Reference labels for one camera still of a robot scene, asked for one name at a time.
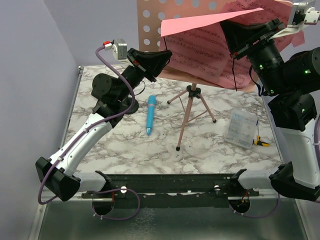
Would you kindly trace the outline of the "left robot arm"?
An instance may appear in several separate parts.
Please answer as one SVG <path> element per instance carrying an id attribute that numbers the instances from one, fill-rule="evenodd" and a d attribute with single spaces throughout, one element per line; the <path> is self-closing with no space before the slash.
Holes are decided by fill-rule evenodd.
<path id="1" fill-rule="evenodd" d="M 99 47 L 96 56 L 116 76 L 97 74 L 92 81 L 91 95 L 97 103 L 83 126 L 56 153 L 49 158 L 40 157 L 35 168 L 41 188 L 48 188 L 56 198 L 68 201 L 78 192 L 94 192 L 106 197 L 111 190 L 103 173 L 94 172 L 84 177 L 75 176 L 76 169 L 92 147 L 110 132 L 125 114 L 132 114 L 135 103 L 134 88 L 143 79 L 155 82 L 172 56 L 170 50 L 142 52 L 130 48 L 126 54 L 128 65 L 122 73 L 107 63 Z"/>

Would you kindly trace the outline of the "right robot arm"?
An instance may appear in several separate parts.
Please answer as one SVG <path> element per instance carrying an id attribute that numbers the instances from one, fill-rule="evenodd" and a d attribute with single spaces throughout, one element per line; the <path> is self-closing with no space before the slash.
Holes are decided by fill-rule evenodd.
<path id="1" fill-rule="evenodd" d="M 320 88 L 320 50 L 298 52 L 284 61 L 273 40 L 283 26 L 279 19 L 251 25 L 220 22 L 231 58 L 247 58 L 249 72 L 257 74 L 264 88 L 262 94 L 271 97 L 268 107 L 288 146 L 290 162 L 268 174 L 268 187 L 287 198 L 316 201 L 320 162 L 312 93 Z"/>

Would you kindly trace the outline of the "pink sheet music pages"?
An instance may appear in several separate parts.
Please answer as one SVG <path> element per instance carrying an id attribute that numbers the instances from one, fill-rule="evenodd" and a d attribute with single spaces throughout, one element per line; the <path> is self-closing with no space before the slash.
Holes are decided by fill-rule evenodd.
<path id="1" fill-rule="evenodd" d="M 161 22 L 160 50 L 172 52 L 169 67 L 225 89 L 250 85 L 247 60 L 233 61 L 220 22 L 241 23 L 262 8 L 165 19 Z"/>

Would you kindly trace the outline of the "pink sheet music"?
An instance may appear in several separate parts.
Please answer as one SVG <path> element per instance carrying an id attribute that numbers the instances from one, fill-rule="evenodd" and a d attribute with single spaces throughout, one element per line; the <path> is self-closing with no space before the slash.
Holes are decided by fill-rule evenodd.
<path id="1" fill-rule="evenodd" d="M 280 52 L 304 44 L 305 10 L 286 0 L 234 0 L 221 12 L 235 14 L 219 23 L 231 58 L 246 58 L 268 95 L 291 92 Z"/>

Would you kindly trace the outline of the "pink music stand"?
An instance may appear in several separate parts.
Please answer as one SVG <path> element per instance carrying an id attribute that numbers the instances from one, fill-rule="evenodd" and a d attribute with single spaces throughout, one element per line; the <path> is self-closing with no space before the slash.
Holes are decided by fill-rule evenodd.
<path id="1" fill-rule="evenodd" d="M 230 58 L 219 22 L 286 22 L 292 6 L 287 0 L 139 0 L 139 49 L 172 52 L 163 78 L 252 92 L 257 76 L 249 75 L 248 60 Z"/>

